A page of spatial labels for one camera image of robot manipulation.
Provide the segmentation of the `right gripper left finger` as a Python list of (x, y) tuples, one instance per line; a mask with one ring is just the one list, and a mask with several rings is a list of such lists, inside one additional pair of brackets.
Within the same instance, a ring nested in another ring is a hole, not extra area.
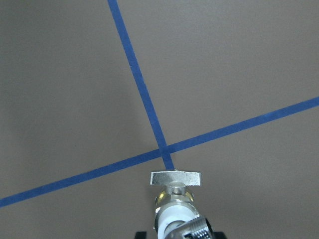
[(147, 232), (146, 231), (139, 231), (135, 233), (135, 239), (146, 239)]

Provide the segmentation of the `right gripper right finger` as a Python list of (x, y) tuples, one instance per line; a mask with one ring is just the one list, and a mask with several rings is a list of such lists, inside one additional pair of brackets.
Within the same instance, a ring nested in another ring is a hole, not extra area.
[(213, 232), (212, 235), (214, 239), (225, 239), (224, 232)]

